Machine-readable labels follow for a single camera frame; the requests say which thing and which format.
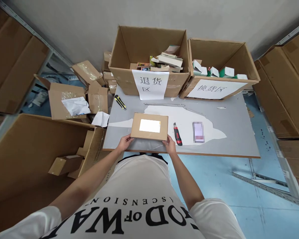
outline person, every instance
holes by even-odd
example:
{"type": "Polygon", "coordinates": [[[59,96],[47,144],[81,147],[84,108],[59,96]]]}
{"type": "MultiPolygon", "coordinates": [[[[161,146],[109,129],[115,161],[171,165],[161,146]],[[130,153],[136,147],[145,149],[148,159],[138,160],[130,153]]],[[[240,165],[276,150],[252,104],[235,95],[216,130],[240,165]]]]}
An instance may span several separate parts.
{"type": "Polygon", "coordinates": [[[172,187],[167,162],[155,154],[119,161],[108,182],[86,202],[133,140],[122,137],[115,150],[49,206],[1,232],[0,238],[245,238],[227,204],[204,199],[170,136],[163,144],[187,209],[172,187]]]}

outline red utility knife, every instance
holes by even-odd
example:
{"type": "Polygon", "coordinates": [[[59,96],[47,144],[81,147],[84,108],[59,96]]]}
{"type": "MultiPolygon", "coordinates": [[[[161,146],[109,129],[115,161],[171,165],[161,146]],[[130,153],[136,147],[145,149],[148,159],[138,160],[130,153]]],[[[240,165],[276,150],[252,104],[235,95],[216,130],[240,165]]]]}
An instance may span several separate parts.
{"type": "Polygon", "coordinates": [[[174,123],[174,132],[175,132],[175,138],[176,138],[177,145],[182,146],[183,145],[182,139],[180,138],[179,131],[178,131],[178,128],[176,126],[176,123],[174,123]]]}

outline gray wall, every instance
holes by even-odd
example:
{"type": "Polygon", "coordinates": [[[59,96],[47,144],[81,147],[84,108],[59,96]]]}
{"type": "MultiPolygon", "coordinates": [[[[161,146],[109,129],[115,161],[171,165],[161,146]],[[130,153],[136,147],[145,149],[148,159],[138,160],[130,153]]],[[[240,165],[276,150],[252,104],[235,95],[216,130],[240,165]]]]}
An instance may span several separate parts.
{"type": "Polygon", "coordinates": [[[4,0],[71,62],[100,69],[117,26],[245,41],[256,59],[299,25],[299,0],[4,0]]]}

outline sleeve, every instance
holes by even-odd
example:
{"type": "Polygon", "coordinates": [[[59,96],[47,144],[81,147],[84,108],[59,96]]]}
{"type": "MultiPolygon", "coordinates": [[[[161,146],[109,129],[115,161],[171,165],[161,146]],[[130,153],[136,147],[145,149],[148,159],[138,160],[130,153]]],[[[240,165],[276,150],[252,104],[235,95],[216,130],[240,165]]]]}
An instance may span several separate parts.
{"type": "Polygon", "coordinates": [[[0,232],[3,238],[40,238],[61,223],[61,213],[57,207],[48,206],[36,211],[13,227],[0,232]]]}
{"type": "Polygon", "coordinates": [[[204,199],[189,211],[206,239],[246,239],[233,211],[221,199],[204,199]]]}

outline gray tabletop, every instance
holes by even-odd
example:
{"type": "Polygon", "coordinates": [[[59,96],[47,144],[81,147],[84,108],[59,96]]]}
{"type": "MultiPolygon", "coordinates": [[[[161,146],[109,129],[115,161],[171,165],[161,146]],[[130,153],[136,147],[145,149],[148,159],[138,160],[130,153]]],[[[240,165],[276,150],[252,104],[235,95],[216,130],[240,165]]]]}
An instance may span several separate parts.
{"type": "MultiPolygon", "coordinates": [[[[212,122],[213,128],[222,131],[226,137],[212,139],[200,145],[176,146],[179,154],[260,158],[242,93],[232,96],[223,102],[183,100],[178,97],[141,101],[139,96],[126,96],[121,88],[117,86],[116,95],[120,96],[127,110],[123,110],[114,100],[104,140],[104,150],[115,149],[120,138],[131,132],[130,127],[116,127],[111,126],[111,124],[131,120],[135,112],[144,113],[148,107],[144,103],[182,104],[185,105],[185,109],[203,115],[212,122]]],[[[193,120],[189,118],[188,121],[192,124],[193,120]]],[[[147,139],[135,139],[127,151],[166,153],[162,142],[147,139]]]]}

